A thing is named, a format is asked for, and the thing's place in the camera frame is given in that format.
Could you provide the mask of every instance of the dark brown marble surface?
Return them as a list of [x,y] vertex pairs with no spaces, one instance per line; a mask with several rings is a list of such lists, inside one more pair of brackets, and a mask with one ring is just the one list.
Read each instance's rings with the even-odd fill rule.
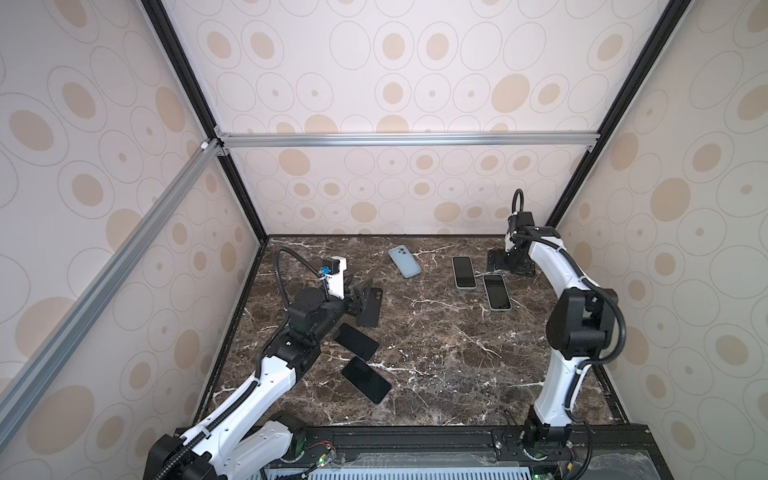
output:
[[[387,250],[405,244],[422,273],[404,279]],[[492,312],[480,276],[489,248],[500,237],[301,237],[270,241],[214,396],[225,400],[253,372],[263,343],[283,319],[272,273],[275,246],[288,246],[319,266],[321,257],[347,258],[348,270],[373,278],[384,290],[376,328],[358,327],[379,342],[369,362],[392,383],[379,405],[341,376],[353,354],[328,335],[314,367],[263,417],[285,409],[310,425],[506,425],[521,424],[544,381],[549,363],[545,324],[557,300],[546,277],[503,273],[513,308]],[[478,286],[458,290],[451,257],[472,258]],[[290,298],[317,280],[281,257]],[[343,321],[355,325],[355,319]],[[611,422],[598,382],[590,372],[577,414],[596,424]]]

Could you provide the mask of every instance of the black smartphone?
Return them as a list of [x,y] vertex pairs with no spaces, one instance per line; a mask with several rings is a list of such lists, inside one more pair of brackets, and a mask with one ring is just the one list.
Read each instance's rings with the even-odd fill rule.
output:
[[379,349],[379,342],[347,323],[339,325],[339,331],[333,336],[333,341],[365,361],[371,360]]
[[368,400],[374,402],[376,405],[380,404],[392,385],[384,380],[384,378],[378,373],[374,372],[371,367],[368,366],[358,357],[355,357],[346,364],[342,369],[341,374],[345,379],[349,380],[356,389],[363,393]]
[[472,259],[469,257],[453,257],[453,276],[456,280],[456,288],[470,290],[477,286],[475,283],[475,269],[472,267]]
[[379,326],[379,316],[382,311],[382,295],[384,292],[374,286],[368,293],[366,309],[358,316],[356,323],[360,326]]
[[495,312],[504,312],[512,310],[512,304],[507,295],[507,286],[504,284],[504,277],[491,273],[482,276],[485,284],[485,293],[488,295],[488,304],[491,310]]

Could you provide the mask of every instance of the wallpaper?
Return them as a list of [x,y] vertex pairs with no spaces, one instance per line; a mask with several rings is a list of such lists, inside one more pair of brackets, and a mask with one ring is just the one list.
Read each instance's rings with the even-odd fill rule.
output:
[[609,372],[677,480],[768,469],[768,2],[705,0],[559,230],[616,289]]
[[133,3],[0,11],[2,394],[202,134]]
[[507,230],[512,195],[545,223],[584,145],[233,149],[267,233]]
[[664,0],[166,0],[222,130],[596,129]]
[[0,455],[1,480],[138,480],[155,440],[189,425],[256,255],[235,202],[213,160]]

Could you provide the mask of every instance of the robotic arm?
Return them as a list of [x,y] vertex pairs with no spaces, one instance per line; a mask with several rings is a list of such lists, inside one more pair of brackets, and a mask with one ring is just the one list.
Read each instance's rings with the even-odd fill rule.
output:
[[[280,252],[298,259],[323,282],[301,290],[289,303],[280,276]],[[331,257],[315,270],[291,249],[275,253],[275,274],[286,307],[286,319],[261,350],[256,370],[214,412],[180,436],[163,435],[149,451],[144,480],[230,480],[251,478],[277,458],[297,458],[306,426],[280,413],[259,431],[252,425],[309,371],[320,355],[320,343],[345,313],[358,316],[369,305],[371,282],[349,288],[346,259]],[[331,458],[321,457],[317,466]]]
[[[533,215],[523,211],[523,193],[512,200],[512,215],[505,235],[505,249],[488,252],[488,271],[509,270],[533,275],[536,263],[558,295],[547,321],[551,347],[549,369],[539,397],[528,412],[522,443],[530,447],[562,444],[576,419],[573,407],[587,371],[621,353],[626,339],[624,317],[611,289],[601,289],[581,271],[553,227],[536,227]],[[614,350],[601,358],[611,344],[614,321],[619,327]]]

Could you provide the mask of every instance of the light blue smartphone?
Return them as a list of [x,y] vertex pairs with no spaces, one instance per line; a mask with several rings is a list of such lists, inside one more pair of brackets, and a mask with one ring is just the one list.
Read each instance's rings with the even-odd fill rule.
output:
[[392,248],[389,251],[389,256],[392,258],[392,261],[395,262],[395,265],[397,265],[400,269],[400,273],[402,273],[405,278],[411,278],[422,272],[422,268],[405,245]]

